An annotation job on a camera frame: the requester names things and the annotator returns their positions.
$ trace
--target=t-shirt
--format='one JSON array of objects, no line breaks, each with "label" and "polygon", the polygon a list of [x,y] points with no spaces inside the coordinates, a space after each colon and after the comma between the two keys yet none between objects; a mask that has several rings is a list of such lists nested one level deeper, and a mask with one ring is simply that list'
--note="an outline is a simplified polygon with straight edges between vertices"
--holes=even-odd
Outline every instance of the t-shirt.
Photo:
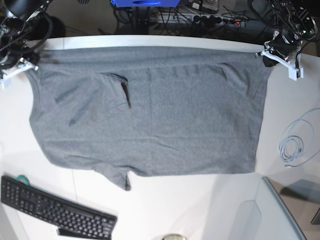
[{"label": "t-shirt", "polygon": [[184,47],[44,50],[30,125],[55,165],[129,190],[139,176],[255,169],[270,69],[253,53]]}]

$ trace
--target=white tabletop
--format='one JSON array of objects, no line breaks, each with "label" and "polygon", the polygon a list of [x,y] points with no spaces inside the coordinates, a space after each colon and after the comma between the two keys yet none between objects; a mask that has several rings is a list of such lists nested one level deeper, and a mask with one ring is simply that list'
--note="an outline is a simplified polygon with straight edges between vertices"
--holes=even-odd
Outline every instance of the white tabletop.
[{"label": "white tabletop", "polygon": [[[57,38],[49,40],[45,47],[120,46],[192,47],[247,53],[263,49],[259,45],[224,40],[141,35]],[[307,110],[320,107],[320,58],[302,55],[302,64],[305,77],[297,82],[288,78],[285,67],[277,65],[272,69],[257,149],[256,171],[283,186],[301,179],[319,179],[320,155],[301,167],[286,168],[277,152],[280,135],[287,125]],[[132,190],[125,192],[93,171],[64,169],[49,163],[29,125],[33,94],[24,74],[13,79],[7,90],[0,91],[0,103],[0,173],[26,175],[37,188],[117,215],[114,240],[160,240],[168,233],[200,240],[208,231],[212,239],[224,240],[231,225],[223,223],[235,214],[239,201],[253,199],[256,193],[257,181],[251,181],[260,178],[256,173],[169,177],[139,177],[129,173]],[[320,133],[320,122],[312,124]],[[320,146],[320,137],[315,143]],[[8,207],[6,211],[14,215]],[[214,213],[210,215],[211,222],[219,224],[206,224],[210,213]],[[24,213],[19,212],[18,216],[28,228],[16,231],[25,231],[31,240],[42,240],[48,231],[52,233],[48,240],[70,239],[56,238],[55,228],[50,224]]]}]

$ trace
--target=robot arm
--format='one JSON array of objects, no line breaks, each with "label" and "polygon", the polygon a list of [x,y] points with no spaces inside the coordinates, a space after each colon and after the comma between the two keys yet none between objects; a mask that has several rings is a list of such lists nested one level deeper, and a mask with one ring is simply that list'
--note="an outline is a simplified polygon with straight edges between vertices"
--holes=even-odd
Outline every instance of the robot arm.
[{"label": "robot arm", "polygon": [[[252,9],[253,0],[248,0]],[[300,64],[300,53],[303,41],[315,42],[318,27],[312,15],[306,9],[310,8],[311,0],[268,0],[277,16],[280,18],[281,29],[275,31],[273,39],[264,43],[264,50],[257,53],[263,56],[266,67],[280,63],[288,68],[289,77],[293,80],[304,77],[304,69]]]},{"label": "robot arm", "polygon": [[[30,68],[37,68],[39,55],[34,52],[51,35],[53,22],[46,13],[52,0],[4,0],[3,17],[0,18],[0,83],[3,88],[10,78]],[[30,35],[39,21],[48,22],[48,30],[42,40],[28,47]],[[15,67],[9,74],[4,71]]]}]

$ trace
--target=black keyboard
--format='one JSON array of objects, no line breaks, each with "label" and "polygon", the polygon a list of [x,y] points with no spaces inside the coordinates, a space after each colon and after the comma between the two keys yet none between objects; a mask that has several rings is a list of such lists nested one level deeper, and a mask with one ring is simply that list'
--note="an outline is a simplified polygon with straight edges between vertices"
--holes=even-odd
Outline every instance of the black keyboard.
[{"label": "black keyboard", "polygon": [[88,239],[110,240],[117,217],[2,176],[1,202]]}]

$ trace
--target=white cable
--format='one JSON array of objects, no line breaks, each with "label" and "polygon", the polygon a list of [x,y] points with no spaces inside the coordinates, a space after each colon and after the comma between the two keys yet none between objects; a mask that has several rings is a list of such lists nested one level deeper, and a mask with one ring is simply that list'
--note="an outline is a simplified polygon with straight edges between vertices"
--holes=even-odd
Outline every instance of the white cable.
[{"label": "white cable", "polygon": [[[307,115],[309,115],[310,113],[312,113],[316,110],[320,110],[320,108],[314,108],[314,109],[311,109],[311,110],[307,111],[306,113],[302,114],[301,117],[299,117],[297,120],[293,121],[289,126],[287,126],[286,129],[281,134],[280,141],[279,141],[279,149],[278,149],[279,152],[278,153],[279,153],[281,160],[284,161],[285,163],[291,163],[294,160],[302,157],[304,154],[307,153],[308,149],[312,146],[313,141],[314,141],[314,135],[315,135],[314,127],[311,125],[310,122],[304,120],[303,118],[305,118]],[[308,146],[306,148],[304,148],[304,142],[299,136],[290,135],[290,133],[297,127],[297,125],[299,123],[306,124],[311,129],[311,132],[312,132],[311,138],[310,138],[310,143],[308,144]],[[295,147],[294,152],[291,154],[287,150],[287,146],[289,143],[293,143],[294,147]],[[299,166],[309,162],[318,153],[320,153],[320,149],[314,155],[312,155],[308,160],[304,161],[303,163],[300,163],[298,165],[288,165],[287,164],[285,166],[288,168],[299,167]]]}]

